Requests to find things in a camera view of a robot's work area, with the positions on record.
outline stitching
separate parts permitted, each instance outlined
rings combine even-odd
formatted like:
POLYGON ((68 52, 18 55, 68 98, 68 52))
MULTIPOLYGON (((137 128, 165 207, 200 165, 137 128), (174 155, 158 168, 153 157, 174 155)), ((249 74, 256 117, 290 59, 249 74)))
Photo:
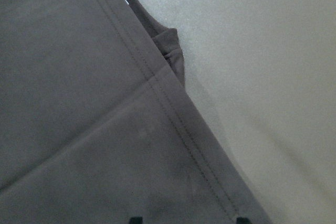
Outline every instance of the stitching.
MULTIPOLYGON (((110 18, 109 14, 104 10, 103 6, 101 5, 101 3, 99 2, 99 0, 96 0, 99 4, 99 6, 102 8, 103 12, 105 13, 105 15, 107 16, 108 20, 111 22, 111 24, 113 25, 113 27, 115 28, 116 32, 118 33, 119 37, 121 38, 123 44, 125 45, 125 47, 127 48, 127 50, 129 51, 130 53, 130 56, 131 58, 134 60, 134 62, 136 63, 136 66, 139 68, 139 70, 141 71, 141 73, 143 74, 143 76, 145 77, 146 80, 148 80, 148 78, 146 77, 146 74, 144 73, 144 71, 142 70, 142 68, 140 67, 139 63, 137 62, 137 60, 135 59, 131 49, 127 46, 127 43, 125 42, 125 40, 122 38, 122 36, 120 35, 119 31, 117 30, 113 20, 110 18)), ((111 6, 109 5, 108 1, 107 0, 104 0, 105 3, 107 4, 107 6, 109 7, 109 9, 113 12, 113 14, 115 15, 116 19, 118 20, 119 23, 121 23, 120 19, 118 18, 118 16, 116 15, 116 13, 114 12, 113 8, 111 8, 111 6)), ((131 38, 130 34, 128 33, 128 31, 126 29, 124 29, 125 33, 127 34, 128 38, 131 40, 131 42, 133 44, 135 44, 134 40, 131 38)), ((195 142, 192 134, 188 131, 186 125, 184 124, 184 122, 182 121, 181 117, 179 116, 179 114, 177 113, 177 111, 174 109, 173 107, 173 104, 171 102, 171 100, 168 98, 166 92, 163 90, 157 76, 155 75, 155 73, 153 72, 153 70, 149 67, 147 61, 143 58, 139 48, 137 46, 134 46, 134 48, 136 49, 137 53, 139 54, 139 56, 141 57, 142 61, 144 62, 146 68, 150 71, 151 75, 155 78, 156 82, 158 83, 158 86, 160 88, 160 91, 164 94, 166 100, 168 101, 170 107, 173 109, 173 111, 175 112, 175 115, 177 116, 178 120, 180 121, 180 123, 182 124, 183 126, 183 129, 185 130, 185 132, 187 133, 187 135, 189 136, 189 138, 192 140, 193 144, 195 145, 196 149, 198 150, 198 152, 200 153, 201 157, 203 158, 206 166, 209 168, 209 170, 211 171, 211 174, 214 176, 216 182, 220 185, 220 188, 223 190, 223 192, 225 193, 225 196, 227 197, 227 199, 229 200, 229 202, 231 203, 235 213, 238 213, 238 208, 235 206, 235 204, 233 203, 232 199, 229 197, 228 193, 225 191, 222 183, 219 181, 218 177, 216 176, 216 174, 214 173, 213 169, 211 168, 208 160, 206 159, 206 157, 204 156, 203 152, 201 151, 201 149, 199 148, 199 146, 197 145, 197 143, 195 142)), ((181 136, 181 134, 179 133, 177 127, 175 126, 174 122, 172 121, 172 119, 170 118, 170 116, 168 115, 164 105, 161 103, 161 101, 159 100, 159 97, 157 95, 157 93, 155 92, 153 86, 150 84, 149 82, 149 86, 150 88, 152 89, 153 93, 155 94, 156 96, 156 100, 157 102, 160 104, 160 107, 162 108, 162 110, 164 111, 166 117, 169 119, 170 123, 173 125, 173 127, 175 128, 176 132, 178 133, 181 141, 183 142, 183 145, 186 147, 189 155, 191 156, 192 160, 194 161, 194 163, 196 164, 198 170, 200 171, 202 177, 206 180, 212 194, 216 197, 219 205, 221 206, 221 208, 223 209, 224 213, 229 217, 229 214, 227 212, 227 210, 225 209, 225 207, 223 206, 220 198, 218 197, 218 195, 215 193, 214 189, 212 188, 209 180, 206 178, 204 172, 202 171, 198 161, 196 160, 196 158, 194 157, 194 155, 191 153, 191 150, 190 148, 186 145, 185 141, 183 140, 183 137, 181 136)))

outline cloth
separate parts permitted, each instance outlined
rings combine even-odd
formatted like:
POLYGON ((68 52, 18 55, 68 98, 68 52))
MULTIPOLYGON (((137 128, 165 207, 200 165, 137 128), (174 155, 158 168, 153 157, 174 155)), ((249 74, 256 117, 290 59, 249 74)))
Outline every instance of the cloth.
POLYGON ((0 223, 270 223, 127 1, 1 0, 0 223))

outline gray textile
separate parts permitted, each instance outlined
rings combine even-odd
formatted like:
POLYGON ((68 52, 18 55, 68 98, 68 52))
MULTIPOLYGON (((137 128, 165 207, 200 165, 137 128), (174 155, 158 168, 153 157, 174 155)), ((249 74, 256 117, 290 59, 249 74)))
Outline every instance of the gray textile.
POLYGON ((270 223, 128 2, 1 0, 0 223, 270 223))

